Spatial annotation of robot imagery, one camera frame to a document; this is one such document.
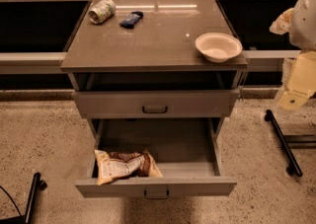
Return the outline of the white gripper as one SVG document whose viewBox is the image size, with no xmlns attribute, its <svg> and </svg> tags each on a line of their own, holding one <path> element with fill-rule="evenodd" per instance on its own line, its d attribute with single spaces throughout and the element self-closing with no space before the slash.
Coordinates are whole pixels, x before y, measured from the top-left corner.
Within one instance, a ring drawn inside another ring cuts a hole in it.
<svg viewBox="0 0 316 224">
<path fill-rule="evenodd" d="M 289 8 L 280 14 L 270 26 L 270 32 L 284 35 L 288 32 L 293 9 Z M 301 52 L 292 62 L 290 75 L 286 84 L 288 91 L 282 91 L 277 105 L 290 112 L 304 106 L 316 92 L 316 52 Z"/>
</svg>

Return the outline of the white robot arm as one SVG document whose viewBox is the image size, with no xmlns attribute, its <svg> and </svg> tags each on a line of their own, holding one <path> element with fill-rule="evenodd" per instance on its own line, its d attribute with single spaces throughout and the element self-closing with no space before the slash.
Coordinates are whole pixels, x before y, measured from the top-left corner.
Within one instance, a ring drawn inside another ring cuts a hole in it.
<svg viewBox="0 0 316 224">
<path fill-rule="evenodd" d="M 282 87 L 277 105 L 297 111 L 316 93 L 316 0 L 298 0 L 271 24 L 270 32 L 289 34 L 289 41 L 300 49 L 294 59 L 283 62 Z"/>
</svg>

